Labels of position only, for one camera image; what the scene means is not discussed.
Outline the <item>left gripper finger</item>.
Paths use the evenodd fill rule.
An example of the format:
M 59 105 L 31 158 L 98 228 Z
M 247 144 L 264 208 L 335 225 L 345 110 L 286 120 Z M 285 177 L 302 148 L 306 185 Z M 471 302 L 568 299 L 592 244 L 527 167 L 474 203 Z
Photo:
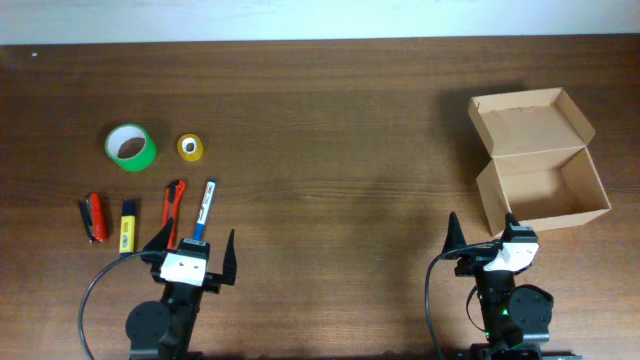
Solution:
M 143 248 L 144 251 L 165 251 L 173 231 L 174 219 L 169 218 L 163 228 Z
M 237 275 L 237 260 L 234 248 L 235 230 L 232 229 L 226 245 L 222 267 L 222 280 L 224 285 L 234 286 Z

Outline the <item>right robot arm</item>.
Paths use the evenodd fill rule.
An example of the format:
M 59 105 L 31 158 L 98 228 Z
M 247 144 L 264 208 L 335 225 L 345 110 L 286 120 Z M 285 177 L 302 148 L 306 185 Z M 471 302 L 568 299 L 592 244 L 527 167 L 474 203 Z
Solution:
M 531 267 L 538 237 L 513 214 L 505 215 L 499 239 L 467 244 L 457 216 L 449 215 L 442 250 L 457 262 L 457 277 L 472 277 L 470 295 L 477 297 L 483 320 L 484 344 L 473 344 L 469 359 L 540 359 L 541 345 L 550 339 L 553 296 L 539 287 L 516 285 L 515 276 Z

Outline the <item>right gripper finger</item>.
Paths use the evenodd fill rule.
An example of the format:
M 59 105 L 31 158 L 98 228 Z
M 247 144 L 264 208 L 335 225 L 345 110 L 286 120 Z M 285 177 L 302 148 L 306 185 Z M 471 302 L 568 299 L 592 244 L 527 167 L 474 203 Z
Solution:
M 460 222 L 455 212 L 449 214 L 447 235 L 441 255 L 444 259 L 455 259 L 457 253 L 467 246 Z
M 511 212 L 505 214 L 505 228 L 502 232 L 502 240 L 512 240 L 519 230 L 520 224 Z

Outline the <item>cardboard box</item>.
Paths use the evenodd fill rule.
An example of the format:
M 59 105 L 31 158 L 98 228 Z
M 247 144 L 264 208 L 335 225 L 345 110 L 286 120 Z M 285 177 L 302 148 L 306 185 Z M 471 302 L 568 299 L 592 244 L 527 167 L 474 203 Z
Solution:
M 595 129 L 564 89 L 475 96 L 468 115 L 490 155 L 476 183 L 492 236 L 507 213 L 543 231 L 611 210 L 588 150 Z

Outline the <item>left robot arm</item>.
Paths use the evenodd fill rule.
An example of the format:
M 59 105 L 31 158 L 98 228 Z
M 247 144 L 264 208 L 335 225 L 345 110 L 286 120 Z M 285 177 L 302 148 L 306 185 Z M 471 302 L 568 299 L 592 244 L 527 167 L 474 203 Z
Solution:
M 164 290 L 158 301 L 143 302 L 128 315 L 125 330 L 132 359 L 203 359 L 203 353 L 189 350 L 202 297 L 235 284 L 234 232 L 229 234 L 222 272 L 216 274 L 207 270 L 210 244 L 184 238 L 171 249 L 172 230 L 173 221 L 169 220 L 141 253 L 142 261 L 150 265 L 153 280 Z

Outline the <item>green tape roll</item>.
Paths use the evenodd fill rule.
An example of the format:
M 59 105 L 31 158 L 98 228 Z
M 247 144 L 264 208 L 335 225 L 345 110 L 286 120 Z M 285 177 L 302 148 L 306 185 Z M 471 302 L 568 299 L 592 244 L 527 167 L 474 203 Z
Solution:
M 140 143 L 140 149 L 132 156 L 120 155 L 121 148 L 131 140 Z M 104 148 L 109 159 L 126 172 L 139 172 L 148 168 L 155 160 L 157 149 L 147 131 L 133 123 L 115 127 L 105 139 Z

